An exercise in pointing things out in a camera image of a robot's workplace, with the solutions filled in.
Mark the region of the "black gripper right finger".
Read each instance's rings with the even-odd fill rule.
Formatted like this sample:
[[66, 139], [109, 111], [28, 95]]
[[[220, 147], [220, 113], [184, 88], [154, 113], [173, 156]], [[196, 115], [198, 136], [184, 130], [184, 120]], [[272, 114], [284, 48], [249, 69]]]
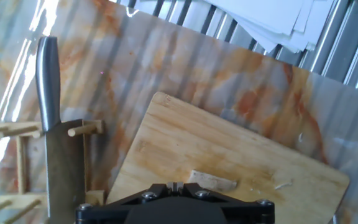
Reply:
[[199, 184], [175, 184], [179, 209], [195, 223], [274, 223], [275, 204], [267, 199], [245, 202]]

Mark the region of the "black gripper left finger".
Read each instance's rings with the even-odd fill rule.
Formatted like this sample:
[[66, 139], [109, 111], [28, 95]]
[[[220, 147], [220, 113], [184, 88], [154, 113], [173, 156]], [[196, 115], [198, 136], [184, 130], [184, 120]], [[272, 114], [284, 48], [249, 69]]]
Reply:
[[124, 223], [131, 212], [148, 207], [152, 202], [173, 195], [175, 183], [152, 184], [148, 189], [106, 205], [81, 204], [75, 211], [76, 224]]

